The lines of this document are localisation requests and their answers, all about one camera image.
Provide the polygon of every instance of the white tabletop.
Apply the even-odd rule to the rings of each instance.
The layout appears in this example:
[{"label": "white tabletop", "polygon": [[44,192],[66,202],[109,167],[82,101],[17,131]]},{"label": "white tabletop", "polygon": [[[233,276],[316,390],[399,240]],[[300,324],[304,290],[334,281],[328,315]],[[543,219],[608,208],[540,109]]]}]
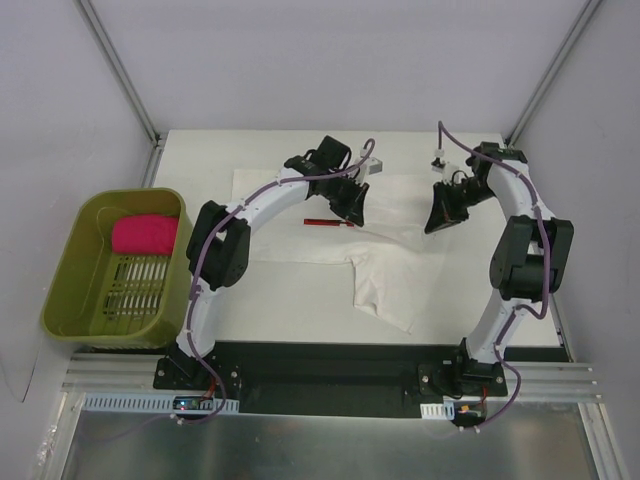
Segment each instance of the white tabletop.
[{"label": "white tabletop", "polygon": [[[370,136],[384,173],[425,174],[430,171],[434,133],[172,130],[158,168],[155,186],[169,187],[185,199],[195,222],[208,200],[231,200],[235,169],[278,170],[288,158],[315,148],[329,134],[359,151]],[[461,134],[470,146],[501,142],[499,134]],[[446,158],[464,164],[467,157],[447,144]],[[425,222],[429,212],[425,212]],[[219,340],[457,344],[475,327],[491,294],[489,261],[505,220],[495,199],[472,207],[470,219],[452,229],[444,267],[432,292],[425,318],[411,333],[353,307],[350,265],[251,261],[247,273],[225,299]],[[551,318],[528,317],[516,331],[513,345],[557,346]]]}]

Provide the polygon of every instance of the cable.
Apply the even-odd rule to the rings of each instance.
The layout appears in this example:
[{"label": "cable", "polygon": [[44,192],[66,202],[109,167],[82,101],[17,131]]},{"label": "cable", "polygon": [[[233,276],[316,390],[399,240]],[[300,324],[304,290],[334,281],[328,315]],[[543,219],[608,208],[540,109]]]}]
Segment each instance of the cable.
[{"label": "cable", "polygon": [[453,394],[453,393],[447,392],[444,389],[440,388],[436,382],[429,383],[429,388],[431,390],[433,390],[434,392],[442,395],[443,397],[449,397],[449,398],[452,398],[454,400],[460,400],[462,398],[462,394],[461,393]]},{"label": "cable", "polygon": [[133,427],[126,429],[124,432],[120,432],[120,433],[118,433],[116,435],[113,435],[111,437],[92,438],[92,437],[88,436],[87,434],[85,434],[84,431],[82,430],[82,428],[78,429],[78,434],[79,434],[80,438],[82,438],[87,443],[89,443],[89,442],[109,443],[109,442],[113,442],[114,440],[119,440],[121,438],[124,438],[127,435],[130,435],[130,434],[132,434],[134,432],[137,432],[138,430],[142,430],[144,427],[146,427],[150,423],[153,423],[156,420],[160,420],[162,418],[169,419],[169,418],[171,418],[171,415],[166,414],[166,413],[162,413],[162,414],[159,414],[159,415],[154,415],[153,417],[147,418],[144,422],[138,423],[137,425],[134,425]]},{"label": "cable", "polygon": [[451,183],[456,183],[456,174],[457,173],[461,173],[465,176],[465,178],[468,180],[469,179],[469,175],[467,175],[467,172],[465,172],[464,170],[456,170],[455,172],[453,172],[453,174],[451,175]]},{"label": "cable", "polygon": [[486,410],[486,400],[487,400],[487,396],[489,395],[489,389],[485,386],[482,387],[482,396],[480,397],[480,401],[478,403],[472,403],[468,406],[470,407],[477,407],[478,405],[482,406],[482,410],[485,411]]},{"label": "cable", "polygon": [[213,397],[213,394],[216,392],[216,379],[211,377],[211,385],[209,385],[209,390],[207,390],[202,397],[200,397],[200,403],[206,401],[206,400],[211,400],[211,397]]},{"label": "cable", "polygon": [[350,162],[351,162],[351,149],[349,149],[349,151],[347,152],[347,156],[342,161],[342,164],[340,165],[340,169],[344,170],[345,168],[347,168]]}]

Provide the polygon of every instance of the metal floor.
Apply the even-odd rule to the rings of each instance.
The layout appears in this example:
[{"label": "metal floor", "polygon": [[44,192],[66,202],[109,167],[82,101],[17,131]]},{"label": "metal floor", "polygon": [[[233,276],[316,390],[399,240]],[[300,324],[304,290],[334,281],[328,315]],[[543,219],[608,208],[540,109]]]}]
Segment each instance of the metal floor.
[{"label": "metal floor", "polygon": [[64,479],[598,478],[576,405],[516,404],[479,434],[449,422],[228,415],[198,426],[82,412]]}]

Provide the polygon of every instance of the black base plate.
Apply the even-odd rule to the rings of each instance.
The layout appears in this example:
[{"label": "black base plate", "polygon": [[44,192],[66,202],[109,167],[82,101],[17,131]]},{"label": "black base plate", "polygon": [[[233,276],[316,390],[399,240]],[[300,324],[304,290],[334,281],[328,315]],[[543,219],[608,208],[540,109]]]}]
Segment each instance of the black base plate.
[{"label": "black base plate", "polygon": [[[442,394],[428,382],[423,385],[422,377],[439,378],[435,370],[457,348],[217,342],[208,362],[221,375],[229,398],[240,400],[242,413],[420,418],[420,404],[442,401]],[[568,361],[562,348],[507,348],[505,357]],[[185,366],[189,367],[178,368],[167,357],[159,360],[154,388],[206,391],[210,385],[206,370],[196,365],[195,374],[186,375]],[[480,388],[468,394],[481,392]],[[506,395],[506,385],[491,385],[489,394]]]}]

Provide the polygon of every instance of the basket slot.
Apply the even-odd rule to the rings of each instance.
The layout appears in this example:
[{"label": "basket slot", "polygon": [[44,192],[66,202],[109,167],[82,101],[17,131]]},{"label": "basket slot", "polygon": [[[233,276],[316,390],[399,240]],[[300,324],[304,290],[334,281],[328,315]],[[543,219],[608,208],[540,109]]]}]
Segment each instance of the basket slot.
[{"label": "basket slot", "polygon": [[136,332],[158,314],[171,257],[161,255],[120,256],[103,315],[104,335]]}]

